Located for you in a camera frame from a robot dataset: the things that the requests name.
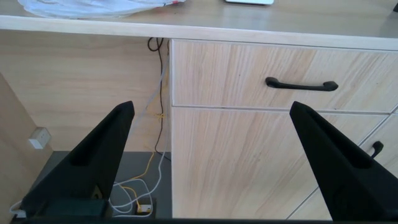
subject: gray floor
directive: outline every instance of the gray floor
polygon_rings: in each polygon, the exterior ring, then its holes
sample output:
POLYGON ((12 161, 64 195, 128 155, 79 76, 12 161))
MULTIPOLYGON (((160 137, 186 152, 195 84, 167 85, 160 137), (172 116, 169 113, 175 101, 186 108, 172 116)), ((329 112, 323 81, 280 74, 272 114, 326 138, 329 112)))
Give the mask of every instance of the gray floor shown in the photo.
MULTIPOLYGON (((46 163, 42 172, 36 180, 36 183, 43 179, 66 155, 68 152, 53 152, 50 159, 46 163)), ((116 175, 116 181, 130 179, 137 175, 142 174, 147 166, 151 152, 125 152, 123 153, 118 174, 116 175)), ((155 154, 148 173, 141 177, 148 185, 149 190, 155 187, 156 182, 159 178, 158 165, 161 155, 155 154)), ((171 218, 172 217, 172 184, 171 184, 171 163, 164 159, 161 165, 162 180, 159 183, 158 188, 152 194, 153 198, 156 198, 156 218, 171 218)), ((146 193, 146 189, 142 182, 134 181, 126 184, 125 186, 132 187, 138 195, 146 193)), ((114 188, 111 195, 112 203, 114 205, 121 205, 128 202, 126 194, 120 188, 114 188)))

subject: wooden drawer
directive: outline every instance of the wooden drawer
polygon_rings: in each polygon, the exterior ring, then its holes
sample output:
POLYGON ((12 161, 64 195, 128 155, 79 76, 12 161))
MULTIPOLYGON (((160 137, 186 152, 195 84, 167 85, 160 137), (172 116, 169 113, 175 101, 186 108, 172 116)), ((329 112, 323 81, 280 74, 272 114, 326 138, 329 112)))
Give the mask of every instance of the wooden drawer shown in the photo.
MULTIPOLYGON (((385 116, 324 114, 354 142, 385 116)), ((317 187, 288 112, 172 108, 175 218, 287 218, 317 187)))
MULTIPOLYGON (((384 148, 375 158, 378 163, 398 177, 398 115, 394 114, 362 145, 369 155, 374 152, 372 145, 376 141, 383 143, 384 148)), ((331 220, 325 200, 319 189, 303 203, 290 217, 294 220, 331 220)))
POLYGON ((235 108, 392 111, 398 102, 398 53, 281 45, 173 40, 173 104, 235 108), (268 87, 282 83, 335 91, 268 87))

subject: light wood laminate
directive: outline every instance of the light wood laminate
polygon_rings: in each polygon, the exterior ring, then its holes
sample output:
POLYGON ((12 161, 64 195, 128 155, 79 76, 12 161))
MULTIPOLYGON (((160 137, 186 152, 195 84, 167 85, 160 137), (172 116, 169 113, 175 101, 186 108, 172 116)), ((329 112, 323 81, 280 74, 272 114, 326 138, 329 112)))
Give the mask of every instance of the light wood laminate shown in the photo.
POLYGON ((36 17, 0 1, 0 29, 398 50, 395 0, 278 0, 271 6, 222 0, 185 3, 127 18, 36 17))
POLYGON ((289 220, 331 220, 330 212, 325 199, 319 189, 304 201, 289 220))
POLYGON ((281 45, 173 40, 176 106, 289 109, 299 101, 317 110, 390 112, 398 101, 398 53, 281 45), (335 91, 268 87, 282 83, 335 91))
POLYGON ((36 125, 1 74, 0 105, 0 223, 9 223, 10 206, 29 191, 52 150, 29 144, 36 125))
MULTIPOLYGON (((72 150, 119 103, 133 101, 135 123, 160 81, 159 56, 147 38, 6 30, 0 36, 0 69, 34 122, 49 129, 56 151, 72 150)), ((165 44, 162 50, 165 63, 165 44)), ((125 151, 153 150, 160 131, 153 113, 160 113, 158 96, 125 151)), ((164 142, 162 135, 161 148, 164 142)))
MULTIPOLYGON (((360 142, 384 116, 324 114, 360 142)), ((287 218, 317 184, 287 112, 172 108, 175 218, 287 218)))
MULTIPOLYGON (((391 115, 376 132, 368 138, 361 148, 368 154, 372 154, 373 143, 381 141, 383 150, 376 156, 375 160, 388 171, 398 177, 398 114, 391 115)), ((330 214, 325 200, 319 189, 291 216, 290 219, 304 220, 330 220, 330 214)))

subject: black drawer handle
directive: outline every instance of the black drawer handle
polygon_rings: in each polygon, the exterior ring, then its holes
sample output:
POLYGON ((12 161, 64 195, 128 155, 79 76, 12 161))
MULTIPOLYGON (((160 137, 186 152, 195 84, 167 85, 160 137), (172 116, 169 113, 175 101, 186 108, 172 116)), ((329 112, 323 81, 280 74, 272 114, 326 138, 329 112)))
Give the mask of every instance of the black drawer handle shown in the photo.
POLYGON ((377 141, 377 142, 373 143, 372 147, 374 149, 374 153, 371 157, 374 159, 381 152, 384 145, 380 141, 377 141))
POLYGON ((266 84, 272 88, 285 88, 290 90, 335 91, 338 88, 337 83, 333 81, 325 82, 323 86, 303 86, 281 83, 274 77, 267 77, 266 84))

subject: cable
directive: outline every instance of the cable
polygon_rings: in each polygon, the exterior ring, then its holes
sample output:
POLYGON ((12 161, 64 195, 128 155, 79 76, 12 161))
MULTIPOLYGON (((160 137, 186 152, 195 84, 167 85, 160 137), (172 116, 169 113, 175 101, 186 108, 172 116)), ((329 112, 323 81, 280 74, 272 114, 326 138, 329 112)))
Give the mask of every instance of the cable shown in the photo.
POLYGON ((14 205, 11 205, 11 207, 9 209, 9 213, 15 214, 15 215, 17 215, 18 217, 21 217, 21 218, 26 217, 26 212, 25 211, 23 211, 21 209, 15 210, 15 208, 18 205, 20 205, 21 203, 22 203, 22 201, 20 200, 19 202, 15 203, 14 205))
POLYGON ((137 179, 137 178, 143 177, 145 174, 147 174, 147 172, 148 172, 148 169, 149 169, 150 162, 151 162, 151 161, 152 161, 152 159, 154 158, 154 155, 155 155, 155 153, 154 153, 154 152, 152 152, 152 155, 151 155, 151 156, 150 156, 150 158, 149 158, 148 165, 147 165, 147 168, 145 169, 145 172, 144 172, 143 174, 141 174, 141 175, 138 175, 137 177, 130 178, 130 180, 133 180, 133 179, 137 179))
MULTIPOLYGON (((126 191, 126 189, 122 188, 121 185, 119 185, 119 187, 124 191, 124 193, 126 193, 127 197, 129 197, 129 201, 131 202, 132 199, 131 199, 129 193, 126 191)), ((111 207, 112 207, 115 211, 117 211, 117 212, 119 212, 119 213, 126 214, 126 213, 130 213, 130 212, 132 211, 132 204, 130 204, 130 208, 129 208, 128 211, 122 211, 122 210, 119 210, 119 209, 113 207, 113 204, 112 204, 112 201, 111 201, 111 197, 109 197, 108 202, 109 202, 109 204, 111 205, 111 207)))
MULTIPOLYGON (((146 113, 146 111, 147 111, 147 109, 148 109, 148 106, 150 105, 150 103, 154 100, 154 98, 155 98, 155 96, 157 95, 157 91, 159 90, 159 89, 162 89, 162 80, 164 79, 164 77, 165 77, 165 74, 166 74, 166 69, 162 69, 162 75, 161 75, 161 77, 160 77, 160 82, 159 82, 159 86, 158 86, 158 89, 156 89, 156 91, 151 95, 151 97, 148 99, 148 102, 147 102, 147 104, 146 104, 146 107, 142 110, 142 112, 141 112, 141 114, 139 115, 139 117, 138 117, 138 119, 136 120, 136 122, 134 122, 134 124, 132 125, 132 127, 131 127, 131 129, 130 129, 130 132, 129 132, 129 135, 131 135, 133 132, 134 132, 134 128, 139 124, 139 122, 141 121, 141 119, 142 119, 142 117, 144 116, 144 114, 146 113)), ((164 114, 161 114, 161 115, 158 115, 159 117, 158 118, 165 118, 165 115, 164 114)), ((165 145, 165 150, 166 150, 166 148, 167 148, 167 145, 168 145, 168 143, 169 143, 169 132, 167 132, 167 143, 166 143, 166 145, 165 145)), ((115 182, 114 183, 114 185, 113 186, 116 186, 116 185, 118 185, 118 186, 120 186, 120 188, 122 188, 123 190, 124 190, 124 192, 127 194, 127 196, 129 197, 129 201, 130 201, 130 203, 128 203, 127 205, 113 205, 112 203, 111 203, 111 199, 109 198, 109 203, 110 203, 110 205, 112 206, 112 208, 115 210, 115 211, 117 211, 117 212, 119 212, 119 213, 129 213, 129 212, 131 212, 131 210, 132 210, 132 204, 134 203, 134 202, 138 202, 138 199, 139 198, 141 198, 141 197, 143 197, 143 196, 146 196, 146 195, 149 195, 149 197, 151 197, 151 193, 157 188, 157 186, 158 186, 158 184, 159 184, 159 182, 160 182, 160 180, 161 180, 161 178, 162 178, 162 173, 161 173, 161 171, 160 171, 160 165, 161 165, 161 163, 162 163, 162 161, 163 161, 163 158, 164 158, 164 155, 165 155, 165 152, 162 154, 162 157, 160 158, 160 162, 159 162, 159 166, 158 166, 158 170, 159 170, 159 180, 158 180, 158 182, 157 182, 157 184, 156 184, 156 186, 154 187, 154 189, 152 189, 152 191, 150 192, 149 190, 148 190, 148 193, 147 194, 144 194, 144 195, 141 195, 140 197, 138 197, 138 198, 136 198, 135 200, 132 200, 131 199, 131 197, 130 197, 130 195, 126 192, 126 190, 122 187, 122 184, 125 184, 125 183, 128 183, 128 182, 130 182, 130 181, 134 181, 134 180, 141 180, 141 179, 138 179, 138 177, 142 177, 143 175, 146 175, 146 173, 147 173, 147 171, 148 171, 148 169, 149 169, 149 165, 150 165, 150 162, 152 161, 152 159, 153 159, 153 157, 154 157, 154 154, 152 153, 152 155, 151 155, 151 157, 150 157, 150 159, 149 159, 149 161, 148 161, 148 165, 147 165, 147 168, 146 168, 146 170, 145 170, 145 172, 143 173, 143 174, 141 174, 141 175, 139 175, 139 176, 137 176, 137 177, 133 177, 133 178, 131 178, 131 179, 129 179, 129 180, 126 180, 126 181, 124 181, 124 182, 120 182, 120 183, 117 183, 117 182, 115 182), (128 205, 130 205, 130 209, 128 210, 128 211, 126 211, 126 212, 124 212, 124 211, 121 211, 121 210, 119 210, 118 208, 121 208, 121 207, 125 207, 125 206, 128 206, 128 205)), ((146 216, 144 216, 144 215, 138 215, 138 216, 132 216, 132 215, 117 215, 117 216, 115 216, 115 217, 146 217, 146 216)))
POLYGON ((125 186, 121 186, 121 187, 124 188, 124 189, 131 190, 134 193, 135 198, 137 198, 137 192, 134 189, 132 189, 131 187, 125 187, 125 186))
MULTIPOLYGON (((145 181, 143 181, 142 179, 129 180, 129 182, 131 182, 131 181, 138 181, 138 180, 141 181, 141 182, 144 184, 145 188, 146 188, 147 191, 148 191, 147 194, 149 194, 150 192, 149 192, 148 186, 147 186, 147 184, 145 183, 145 181)), ((115 183, 113 184, 113 186, 116 186, 116 185, 118 185, 118 186, 121 187, 121 183, 115 182, 115 183)), ((147 215, 115 215, 114 217, 138 217, 138 218, 149 217, 149 216, 152 215, 152 212, 153 212, 153 210, 154 210, 154 203, 153 203, 153 201, 152 201, 152 196, 151 196, 150 194, 149 194, 149 200, 150 200, 150 207, 151 207, 151 210, 150 210, 149 214, 147 214, 147 215)), ((111 198, 109 198, 108 201, 109 201, 109 204, 111 205, 111 207, 112 207, 113 209, 117 210, 117 208, 115 208, 115 206, 112 204, 111 198)))
MULTIPOLYGON (((138 198, 136 198, 136 199, 130 201, 129 203, 126 203, 126 204, 124 204, 124 205, 113 205, 113 208, 122 208, 122 207, 126 207, 126 206, 128 206, 128 205, 131 205, 131 204, 133 204, 134 202, 138 201, 138 199, 140 199, 140 198, 142 198, 142 197, 145 197, 145 196, 147 196, 147 195, 151 195, 151 193, 154 192, 154 191, 156 190, 156 188, 159 186, 159 183, 160 183, 160 181, 162 180, 162 170, 161 170, 160 167, 161 167, 161 165, 162 165, 163 158, 164 158, 164 155, 165 155, 165 153, 166 153, 167 146, 169 145, 169 132, 170 132, 170 131, 167 131, 167 135, 166 135, 166 140, 167 140, 167 142, 166 142, 166 145, 165 145, 165 147, 164 147, 164 151, 163 151, 162 157, 160 158, 159 165, 158 165, 158 167, 157 167, 157 170, 159 171, 159 179, 157 180, 157 183, 156 183, 155 187, 154 187, 150 192, 138 196, 138 198)), ((140 179, 125 180, 125 181, 119 182, 119 183, 117 183, 117 184, 114 184, 114 186, 116 186, 116 185, 121 185, 121 184, 125 184, 125 183, 131 182, 131 181, 135 181, 135 180, 140 180, 140 179)))
MULTIPOLYGON (((160 72, 163 73, 163 60, 162 60, 162 54, 161 54, 161 52, 160 52, 160 48, 162 47, 164 38, 162 38, 161 41, 160 41, 160 43, 159 43, 159 38, 156 37, 156 46, 157 46, 157 48, 154 48, 154 49, 150 46, 150 42, 151 42, 152 39, 153 39, 153 37, 151 37, 151 38, 148 39, 147 46, 148 46, 148 49, 149 49, 151 52, 157 52, 157 53, 159 54, 160 72)), ((162 81, 160 81, 159 96, 160 96, 160 108, 161 108, 161 110, 162 110, 161 114, 164 113, 163 101, 162 101, 162 89, 163 89, 163 88, 162 88, 162 84, 163 84, 162 81)), ((159 155, 161 155, 161 153, 157 150, 157 145, 159 144, 160 137, 161 137, 161 135, 162 135, 162 131, 163 131, 163 117, 160 118, 160 132, 159 132, 159 135, 158 135, 158 137, 157 137, 156 144, 155 144, 155 151, 156 151, 156 153, 158 153, 159 155)))

